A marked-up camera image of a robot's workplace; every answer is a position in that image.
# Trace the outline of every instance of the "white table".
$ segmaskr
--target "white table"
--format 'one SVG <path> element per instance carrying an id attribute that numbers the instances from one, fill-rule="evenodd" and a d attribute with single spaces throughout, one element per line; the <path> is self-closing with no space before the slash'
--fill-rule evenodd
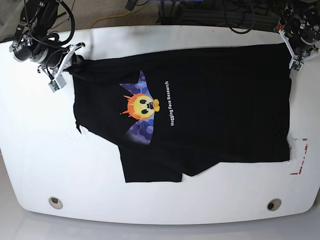
<path id="1" fill-rule="evenodd" d="M 86 47 L 77 54 L 97 60 L 281 39 L 276 33 L 237 35 L 219 27 L 135 26 L 77 31 L 72 43 L 78 42 Z M 313 205 L 320 186 L 319 59 L 292 73 L 288 138 L 308 138 L 301 174 L 290 175 L 299 171 L 302 141 L 290 163 L 219 163 L 195 177 L 184 175 L 181 183 L 125 183 L 117 146 L 84 128 L 82 135 L 77 131 L 71 76 L 64 73 L 67 85 L 52 93 L 37 65 L 16 62 L 8 48 L 9 43 L 0 44 L 0 147 L 24 209 L 103 222 L 184 225 L 293 215 Z M 63 209 L 52 208 L 50 197 L 59 198 Z M 281 207 L 268 211 L 276 198 Z"/>

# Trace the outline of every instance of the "t-shirt sleeve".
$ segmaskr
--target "t-shirt sleeve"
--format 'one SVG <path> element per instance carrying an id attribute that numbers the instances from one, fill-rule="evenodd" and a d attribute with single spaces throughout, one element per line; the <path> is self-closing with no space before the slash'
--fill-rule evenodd
<path id="1" fill-rule="evenodd" d="M 168 166 L 162 165 L 153 158 L 155 153 L 149 149 L 143 152 L 119 147 L 122 168 L 126 183 L 148 183 L 148 182 L 181 182 L 182 173 Z"/>

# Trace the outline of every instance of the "black t-shirt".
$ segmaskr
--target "black t-shirt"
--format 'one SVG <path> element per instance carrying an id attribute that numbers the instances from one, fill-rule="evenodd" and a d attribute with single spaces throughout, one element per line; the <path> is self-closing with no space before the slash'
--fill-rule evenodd
<path id="1" fill-rule="evenodd" d="M 70 70 L 74 115 L 118 145 L 127 183 L 287 161 L 289 60 L 285 44 L 85 60 Z"/>

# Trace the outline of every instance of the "round hole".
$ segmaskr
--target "round hole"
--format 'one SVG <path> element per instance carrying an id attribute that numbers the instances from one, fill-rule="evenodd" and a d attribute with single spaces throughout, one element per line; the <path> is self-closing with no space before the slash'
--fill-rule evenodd
<path id="1" fill-rule="evenodd" d="M 53 207 L 54 209 L 62 209 L 64 207 L 64 205 L 62 204 L 62 202 L 59 200 L 59 198 L 56 198 L 54 196 L 49 198 L 49 204 L 51 205 L 51 207 Z"/>
<path id="2" fill-rule="evenodd" d="M 269 211 L 276 211 L 276 210 L 278 210 L 279 208 L 280 208 L 280 206 L 281 206 L 281 200 L 279 199 L 279 198 L 276 198 L 276 199 L 273 199 L 273 200 L 271 200 L 268 204 L 267 204 L 267 206 L 266 206 L 266 208 L 269 210 Z"/>

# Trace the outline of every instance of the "cartoon sun face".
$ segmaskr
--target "cartoon sun face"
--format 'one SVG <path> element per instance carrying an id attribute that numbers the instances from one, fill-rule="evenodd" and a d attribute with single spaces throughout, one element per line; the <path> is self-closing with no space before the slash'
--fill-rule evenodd
<path id="1" fill-rule="evenodd" d="M 132 97 L 124 97 L 128 99 L 128 109 L 127 111 L 124 111 L 123 114 L 129 114 L 129 117 L 133 117 L 138 120 L 145 120 L 160 110 L 159 100 L 153 100 L 146 94 L 139 93 L 134 94 Z"/>

